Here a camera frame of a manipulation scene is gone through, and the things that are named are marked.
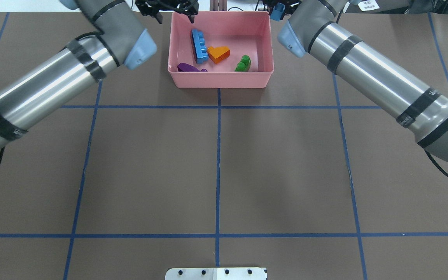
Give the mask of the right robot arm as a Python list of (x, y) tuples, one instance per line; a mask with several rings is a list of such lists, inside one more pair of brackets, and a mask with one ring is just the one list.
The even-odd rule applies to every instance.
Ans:
[(290, 15), (279, 42), (312, 55), (409, 129), (426, 152), (448, 162), (448, 98), (335, 22), (345, 0), (265, 0), (269, 16)]

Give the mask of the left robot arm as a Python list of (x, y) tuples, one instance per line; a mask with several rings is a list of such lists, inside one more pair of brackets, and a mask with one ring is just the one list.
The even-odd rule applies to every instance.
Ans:
[(124, 0), (63, 0), (96, 29), (0, 91), (0, 150), (119, 66), (133, 70), (157, 46)]

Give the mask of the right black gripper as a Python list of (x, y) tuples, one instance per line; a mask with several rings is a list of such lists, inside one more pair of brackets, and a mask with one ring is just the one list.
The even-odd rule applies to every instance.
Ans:
[(297, 7), (302, 3), (302, 0), (267, 0), (268, 7), (276, 7), (278, 4), (285, 6), (285, 9), (297, 9)]

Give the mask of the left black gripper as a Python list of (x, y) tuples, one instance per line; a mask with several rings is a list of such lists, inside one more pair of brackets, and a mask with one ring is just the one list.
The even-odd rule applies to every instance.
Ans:
[(163, 23), (160, 11), (174, 11), (187, 15), (192, 24), (199, 12), (197, 0), (136, 0), (135, 5), (143, 16), (152, 16), (159, 24)]

